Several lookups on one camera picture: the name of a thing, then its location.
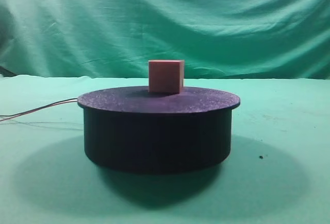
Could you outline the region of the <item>pink cube block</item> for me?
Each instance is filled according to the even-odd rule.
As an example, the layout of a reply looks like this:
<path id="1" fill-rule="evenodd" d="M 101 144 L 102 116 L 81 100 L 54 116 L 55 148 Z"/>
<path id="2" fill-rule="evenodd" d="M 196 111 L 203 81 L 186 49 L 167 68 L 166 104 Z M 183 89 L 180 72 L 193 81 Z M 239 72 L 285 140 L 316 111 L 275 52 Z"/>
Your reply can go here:
<path id="1" fill-rule="evenodd" d="M 184 85 L 184 60 L 149 60 L 148 91 L 178 94 Z"/>

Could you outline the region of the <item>black round turntable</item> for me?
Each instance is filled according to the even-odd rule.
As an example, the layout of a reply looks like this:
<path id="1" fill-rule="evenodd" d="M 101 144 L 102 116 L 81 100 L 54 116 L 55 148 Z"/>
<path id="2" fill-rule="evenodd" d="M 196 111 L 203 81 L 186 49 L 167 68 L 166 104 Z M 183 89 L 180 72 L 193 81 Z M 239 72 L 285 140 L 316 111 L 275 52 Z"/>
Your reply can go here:
<path id="1" fill-rule="evenodd" d="M 185 87 L 178 94 L 146 86 L 78 97 L 84 150 L 94 164 L 136 174 L 178 174 L 212 167 L 230 154 L 238 95 Z"/>

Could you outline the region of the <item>green backdrop cloth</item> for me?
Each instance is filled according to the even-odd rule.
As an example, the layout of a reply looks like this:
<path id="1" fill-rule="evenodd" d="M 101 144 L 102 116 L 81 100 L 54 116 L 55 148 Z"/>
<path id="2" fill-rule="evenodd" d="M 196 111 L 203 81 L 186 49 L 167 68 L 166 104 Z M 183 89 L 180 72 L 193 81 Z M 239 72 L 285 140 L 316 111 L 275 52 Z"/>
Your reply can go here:
<path id="1" fill-rule="evenodd" d="M 329 0 L 1 0 L 1 67 L 42 77 L 329 78 Z"/>

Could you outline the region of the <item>green table cloth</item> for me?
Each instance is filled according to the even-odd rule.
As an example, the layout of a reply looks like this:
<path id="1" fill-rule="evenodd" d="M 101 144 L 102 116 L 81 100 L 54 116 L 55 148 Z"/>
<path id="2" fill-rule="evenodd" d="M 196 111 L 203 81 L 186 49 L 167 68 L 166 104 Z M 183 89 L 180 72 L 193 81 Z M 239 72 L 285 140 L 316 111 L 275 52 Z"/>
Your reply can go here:
<path id="1" fill-rule="evenodd" d="M 82 109 L 61 104 L 1 123 L 1 223 L 329 223 L 328 80 L 185 84 L 240 96 L 220 166 L 155 177 L 99 168 L 84 153 Z"/>

